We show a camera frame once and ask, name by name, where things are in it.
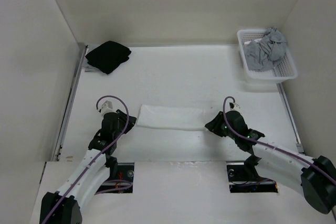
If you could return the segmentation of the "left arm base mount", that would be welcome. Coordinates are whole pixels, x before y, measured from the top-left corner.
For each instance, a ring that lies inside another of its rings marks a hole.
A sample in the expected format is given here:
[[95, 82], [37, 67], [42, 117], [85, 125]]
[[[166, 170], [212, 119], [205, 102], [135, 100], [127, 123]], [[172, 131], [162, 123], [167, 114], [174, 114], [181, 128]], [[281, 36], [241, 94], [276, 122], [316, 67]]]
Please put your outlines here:
[[130, 194], [133, 192], [134, 163], [118, 163], [96, 194]]

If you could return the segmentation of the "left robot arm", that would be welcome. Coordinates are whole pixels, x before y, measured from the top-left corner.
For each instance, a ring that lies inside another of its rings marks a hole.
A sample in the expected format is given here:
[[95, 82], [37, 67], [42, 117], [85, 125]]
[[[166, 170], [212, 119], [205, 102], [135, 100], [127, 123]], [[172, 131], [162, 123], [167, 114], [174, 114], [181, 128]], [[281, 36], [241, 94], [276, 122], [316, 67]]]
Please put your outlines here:
[[40, 223], [82, 223], [82, 212], [96, 194], [120, 193], [132, 188], [133, 179], [113, 157], [116, 140], [127, 134], [136, 118], [121, 110], [103, 113], [101, 128], [88, 145], [84, 158], [54, 193], [47, 192], [40, 208]]

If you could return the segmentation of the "white tank top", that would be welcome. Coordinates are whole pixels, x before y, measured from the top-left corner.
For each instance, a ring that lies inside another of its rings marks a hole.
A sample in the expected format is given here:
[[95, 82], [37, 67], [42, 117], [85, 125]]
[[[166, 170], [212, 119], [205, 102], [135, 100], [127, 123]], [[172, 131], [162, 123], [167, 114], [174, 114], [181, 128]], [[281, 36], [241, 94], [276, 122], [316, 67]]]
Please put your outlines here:
[[141, 105], [137, 126], [160, 130], [202, 131], [213, 113], [196, 108]]

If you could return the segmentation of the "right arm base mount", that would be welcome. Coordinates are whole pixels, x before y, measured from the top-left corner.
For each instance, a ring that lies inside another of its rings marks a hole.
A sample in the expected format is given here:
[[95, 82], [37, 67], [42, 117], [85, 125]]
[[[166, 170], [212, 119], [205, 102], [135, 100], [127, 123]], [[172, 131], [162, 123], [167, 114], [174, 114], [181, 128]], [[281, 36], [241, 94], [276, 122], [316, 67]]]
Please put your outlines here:
[[278, 193], [274, 180], [250, 173], [243, 162], [228, 162], [226, 168], [231, 193]]

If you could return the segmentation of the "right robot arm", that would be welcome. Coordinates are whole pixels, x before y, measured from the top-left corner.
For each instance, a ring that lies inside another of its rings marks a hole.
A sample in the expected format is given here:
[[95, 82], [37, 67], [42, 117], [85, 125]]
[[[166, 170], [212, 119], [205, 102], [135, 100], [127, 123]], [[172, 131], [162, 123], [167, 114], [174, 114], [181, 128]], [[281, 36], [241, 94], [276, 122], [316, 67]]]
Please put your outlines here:
[[220, 111], [205, 128], [231, 138], [239, 149], [250, 154], [243, 168], [248, 179], [262, 177], [279, 182], [322, 214], [335, 207], [335, 166], [328, 158], [312, 158], [262, 141], [264, 133], [249, 128], [235, 110]]

